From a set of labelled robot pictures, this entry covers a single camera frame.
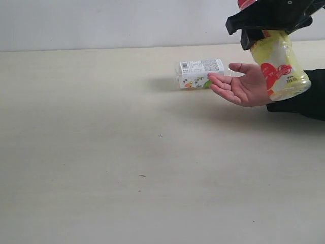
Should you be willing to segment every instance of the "yellow bottle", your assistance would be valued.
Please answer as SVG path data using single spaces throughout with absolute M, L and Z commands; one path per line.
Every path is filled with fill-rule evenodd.
M 241 10 L 257 0 L 239 0 Z M 292 98 L 307 91 L 311 82 L 299 65 L 292 42 L 285 31 L 264 30 L 265 38 L 257 41 L 251 54 L 261 67 L 272 101 Z

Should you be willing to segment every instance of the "black jacket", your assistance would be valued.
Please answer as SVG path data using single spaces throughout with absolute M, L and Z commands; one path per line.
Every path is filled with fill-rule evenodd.
M 311 81 L 308 91 L 284 100 L 268 104 L 270 112 L 291 112 L 325 120 L 325 69 L 305 71 Z

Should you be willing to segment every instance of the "white table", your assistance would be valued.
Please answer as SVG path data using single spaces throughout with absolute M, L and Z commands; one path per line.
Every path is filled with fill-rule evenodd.
M 325 67 L 325 41 L 295 51 Z M 0 243 L 324 243 L 324 123 L 178 90 L 174 63 L 205 58 L 252 62 L 239 45 L 1 53 Z

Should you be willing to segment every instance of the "white wall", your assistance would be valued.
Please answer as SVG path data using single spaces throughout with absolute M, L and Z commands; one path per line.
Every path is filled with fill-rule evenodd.
M 0 0 L 0 51 L 237 43 L 224 26 L 237 11 L 237 0 Z M 325 39 L 325 11 L 314 20 L 292 39 Z

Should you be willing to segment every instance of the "hand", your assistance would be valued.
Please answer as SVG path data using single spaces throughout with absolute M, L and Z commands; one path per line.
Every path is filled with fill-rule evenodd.
M 234 104 L 243 107 L 255 107 L 272 103 L 269 98 L 266 81 L 258 65 L 230 64 L 229 68 L 245 75 L 241 77 L 224 76 L 211 73 L 208 75 L 212 81 L 210 88 Z

